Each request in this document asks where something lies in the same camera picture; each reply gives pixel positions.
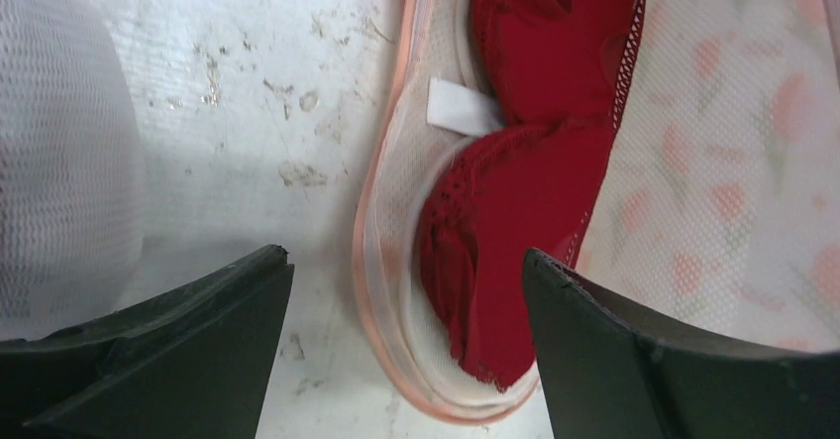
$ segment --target red garment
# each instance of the red garment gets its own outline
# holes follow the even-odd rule
[[[452,355],[499,389],[534,361],[525,251],[577,260],[629,89],[641,7],[472,0],[478,49],[509,126],[469,146],[438,181],[421,214],[420,274]]]

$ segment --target pink piping edge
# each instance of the pink piping edge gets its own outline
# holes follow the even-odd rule
[[[359,208],[356,212],[356,222],[354,224],[353,232],[352,259],[356,303],[359,306],[359,313],[362,319],[362,325],[365,328],[365,333],[367,334],[367,339],[373,347],[373,352],[375,353],[376,358],[381,364],[382,369],[385,371],[385,374],[397,390],[411,404],[425,414],[446,422],[464,425],[486,424],[499,421],[519,409],[519,407],[521,407],[522,404],[531,397],[539,382],[535,382],[531,390],[528,391],[519,402],[499,413],[488,415],[483,418],[464,418],[454,415],[449,412],[449,409],[451,408],[441,406],[430,401],[426,395],[412,381],[401,374],[400,370],[394,365],[390,355],[388,354],[385,342],[379,333],[378,327],[376,326],[376,322],[373,319],[370,298],[368,297],[364,254],[365,220],[368,212],[368,203],[370,201],[370,192],[372,191],[376,168],[378,167],[381,159],[384,140],[387,136],[388,129],[390,128],[390,122],[393,118],[397,101],[399,100],[402,90],[405,87],[406,73],[409,58],[411,56],[411,30],[414,25],[416,11],[417,0],[405,0],[405,6],[402,14],[402,24],[400,26],[400,38],[397,45],[396,61],[394,64],[394,76],[384,114],[384,123],[379,131],[378,141],[376,143],[375,150],[373,151],[370,167],[367,171],[365,179],[365,186],[362,190],[362,196],[359,201]]]

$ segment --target folded red fabric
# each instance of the folded red fabric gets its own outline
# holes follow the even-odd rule
[[[577,260],[626,97],[616,89],[629,88],[643,6],[472,0],[478,51],[508,127],[464,150],[427,199],[420,275],[453,357],[499,389],[534,361],[520,286],[525,251]]]

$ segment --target red cloth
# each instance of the red cloth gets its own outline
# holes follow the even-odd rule
[[[420,274],[452,355],[499,389],[534,361],[525,251],[577,260],[626,97],[616,87],[629,87],[619,65],[632,70],[641,37],[639,21],[636,45],[626,45],[636,2],[472,0],[478,50],[508,127],[461,153],[426,201]]]

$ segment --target white table surface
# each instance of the white table surface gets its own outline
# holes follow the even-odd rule
[[[350,243],[401,0],[91,1],[126,72],[152,194],[123,302],[267,243],[296,264],[258,438],[552,437],[541,392],[487,427],[428,418],[362,333]]]

